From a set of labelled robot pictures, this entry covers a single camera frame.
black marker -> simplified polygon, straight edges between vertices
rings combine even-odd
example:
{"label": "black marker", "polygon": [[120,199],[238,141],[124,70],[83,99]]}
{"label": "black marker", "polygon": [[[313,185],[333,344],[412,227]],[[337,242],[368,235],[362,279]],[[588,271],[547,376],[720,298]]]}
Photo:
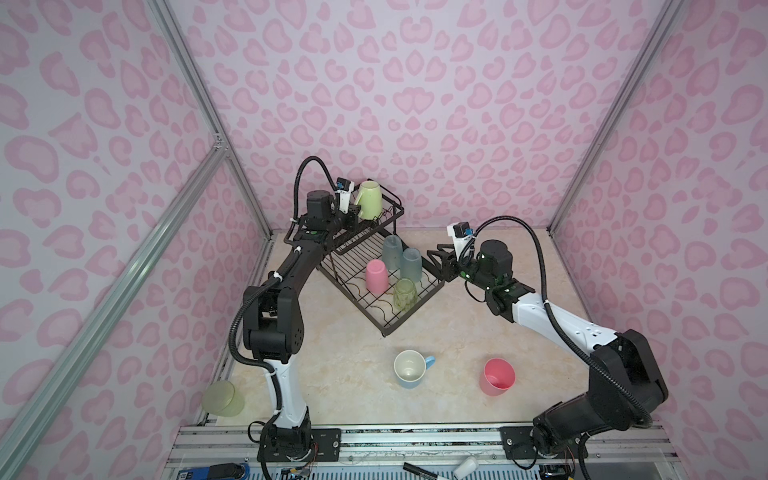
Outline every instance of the black marker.
{"label": "black marker", "polygon": [[425,469],[417,467],[416,465],[411,465],[408,462],[402,464],[402,469],[406,472],[412,473],[413,475],[426,478],[427,480],[448,480],[446,477],[442,477],[436,473],[427,472]]}

red cup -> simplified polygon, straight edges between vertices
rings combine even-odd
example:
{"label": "red cup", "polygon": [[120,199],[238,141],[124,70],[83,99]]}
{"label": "red cup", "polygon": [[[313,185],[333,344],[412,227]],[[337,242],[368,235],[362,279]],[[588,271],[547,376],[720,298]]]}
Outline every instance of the red cup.
{"label": "red cup", "polygon": [[480,375],[480,390],[488,396],[497,396],[515,384],[515,369],[504,359],[490,359]]}

beige table surface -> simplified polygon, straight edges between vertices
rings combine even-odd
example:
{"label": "beige table surface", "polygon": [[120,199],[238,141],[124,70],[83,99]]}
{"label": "beige table surface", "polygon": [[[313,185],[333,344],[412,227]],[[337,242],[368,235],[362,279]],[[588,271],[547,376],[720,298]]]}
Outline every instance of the beige table surface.
{"label": "beige table surface", "polygon": [[[442,229],[399,234],[422,254],[450,241]],[[551,239],[543,229],[538,236],[550,301],[585,317]],[[478,244],[491,238],[507,243],[515,277],[538,290],[538,262],[525,230],[486,229]],[[281,235],[268,270],[277,268],[288,252]],[[477,287],[470,289],[480,294]],[[468,297],[460,279],[446,283],[386,338],[319,271],[307,280],[300,305],[306,335],[296,361],[314,425],[531,421],[587,389],[588,369],[576,356],[532,330],[493,316],[484,303]],[[398,385],[392,370],[395,356],[405,349],[437,358],[421,385],[410,390]],[[488,397],[478,381],[485,362],[496,356],[515,367],[517,380],[505,394]],[[267,420],[272,407],[263,370],[236,364],[230,380],[243,392],[246,406],[217,424]]]}

green plastic cup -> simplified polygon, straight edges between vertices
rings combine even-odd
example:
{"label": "green plastic cup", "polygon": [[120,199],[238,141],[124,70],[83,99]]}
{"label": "green plastic cup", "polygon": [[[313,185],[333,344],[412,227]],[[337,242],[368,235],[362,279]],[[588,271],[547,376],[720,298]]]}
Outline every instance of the green plastic cup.
{"label": "green plastic cup", "polygon": [[243,411],[245,398],[232,382],[212,383],[203,394],[203,410],[219,417],[234,417]]}

white bottle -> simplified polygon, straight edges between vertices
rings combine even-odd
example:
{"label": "white bottle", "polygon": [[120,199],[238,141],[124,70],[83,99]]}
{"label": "white bottle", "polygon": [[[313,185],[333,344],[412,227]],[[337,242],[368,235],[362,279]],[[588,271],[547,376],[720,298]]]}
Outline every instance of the white bottle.
{"label": "white bottle", "polygon": [[456,480],[462,480],[462,478],[474,472],[478,465],[478,459],[473,456],[469,456],[465,461],[462,462],[461,465],[454,469],[453,476],[456,478]]}

